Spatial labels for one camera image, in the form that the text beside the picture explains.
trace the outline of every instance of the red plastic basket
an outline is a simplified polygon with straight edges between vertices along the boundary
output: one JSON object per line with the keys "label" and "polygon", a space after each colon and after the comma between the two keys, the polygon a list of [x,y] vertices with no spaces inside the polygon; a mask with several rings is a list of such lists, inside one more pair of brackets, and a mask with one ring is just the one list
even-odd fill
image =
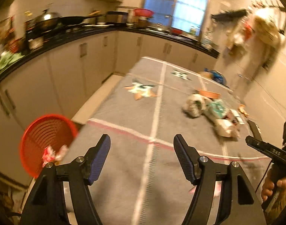
{"label": "red plastic basket", "polygon": [[144,8],[136,8],[134,9],[135,16],[140,16],[140,17],[147,17],[150,18],[154,12],[148,9]]}
{"label": "red plastic basket", "polygon": [[37,178],[43,169],[45,147],[50,145],[55,152],[63,145],[69,147],[77,132],[73,122],[61,115],[45,115],[35,120],[24,132],[20,143],[20,158],[25,170]]}

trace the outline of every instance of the kitchen counter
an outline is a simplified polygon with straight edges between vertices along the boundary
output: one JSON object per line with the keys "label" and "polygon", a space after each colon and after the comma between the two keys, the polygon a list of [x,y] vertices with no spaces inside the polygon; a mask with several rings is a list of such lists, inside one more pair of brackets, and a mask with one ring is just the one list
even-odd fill
{"label": "kitchen counter", "polygon": [[218,58],[219,56],[219,52],[217,52],[214,49],[208,50],[204,48],[203,46],[201,46],[201,44],[198,41],[190,40],[187,38],[181,38],[177,36],[172,36],[169,34],[155,32],[155,31],[147,30],[147,29],[117,28],[117,27],[109,27],[105,29],[87,29],[87,30],[81,29],[75,32],[56,35],[51,40],[49,40],[47,43],[45,43],[41,48],[34,50],[30,54],[26,55],[25,57],[11,64],[10,66],[4,68],[3,70],[0,71],[0,82],[3,79],[5,79],[10,73],[12,73],[17,68],[19,68],[21,65],[23,65],[24,63],[30,61],[31,59],[37,57],[38,55],[43,54],[44,52],[47,52],[55,47],[61,46],[65,43],[68,43],[68,42],[71,42],[71,41],[74,41],[80,38],[84,38],[87,36],[96,35],[96,34],[100,34],[104,32],[110,32],[110,31],[118,31],[118,30],[160,37],[166,40],[170,40],[170,41],[191,47],[193,49],[206,53],[214,58]]}

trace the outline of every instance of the finger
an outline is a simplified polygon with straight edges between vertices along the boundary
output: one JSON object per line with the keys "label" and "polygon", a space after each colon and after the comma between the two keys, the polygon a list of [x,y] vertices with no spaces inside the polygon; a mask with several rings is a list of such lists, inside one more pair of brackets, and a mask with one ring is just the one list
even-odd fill
{"label": "finger", "polygon": [[262,188],[263,188],[263,189],[273,190],[273,188],[274,188],[274,183],[267,177],[267,178],[265,178],[265,182],[264,182]]}
{"label": "finger", "polygon": [[262,190],[261,195],[271,196],[272,190]]}
{"label": "finger", "polygon": [[279,188],[282,188],[282,189],[286,190],[286,177],[284,177],[283,179],[278,180],[277,186]]}
{"label": "finger", "polygon": [[267,195],[261,195],[261,197],[262,197],[262,200],[263,200],[263,201],[266,201],[267,198],[268,198]]}

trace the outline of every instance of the floor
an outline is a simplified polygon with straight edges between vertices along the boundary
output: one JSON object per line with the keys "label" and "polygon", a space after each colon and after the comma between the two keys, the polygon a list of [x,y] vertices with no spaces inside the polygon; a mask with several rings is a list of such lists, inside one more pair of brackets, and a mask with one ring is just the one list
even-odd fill
{"label": "floor", "polygon": [[[71,119],[80,130],[83,125],[86,124],[90,116],[97,110],[100,104],[106,99],[106,97],[112,92],[115,86],[120,82],[123,76],[112,75],[108,78],[107,81],[85,102],[85,104],[79,109],[79,111]],[[25,206],[25,202],[28,198],[28,195],[35,183],[33,179],[30,183],[30,186],[25,194],[25,198],[22,203],[22,209]],[[76,218],[73,212],[68,213],[69,222],[72,225],[77,225]]]}

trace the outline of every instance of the red bowl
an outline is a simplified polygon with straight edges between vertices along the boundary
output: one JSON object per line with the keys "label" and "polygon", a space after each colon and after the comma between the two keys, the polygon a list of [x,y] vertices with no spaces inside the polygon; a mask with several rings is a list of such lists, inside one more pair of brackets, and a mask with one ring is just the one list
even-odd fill
{"label": "red bowl", "polygon": [[154,12],[148,9],[144,8],[136,8],[134,9],[135,16],[141,16],[141,17],[148,17],[150,18]]}

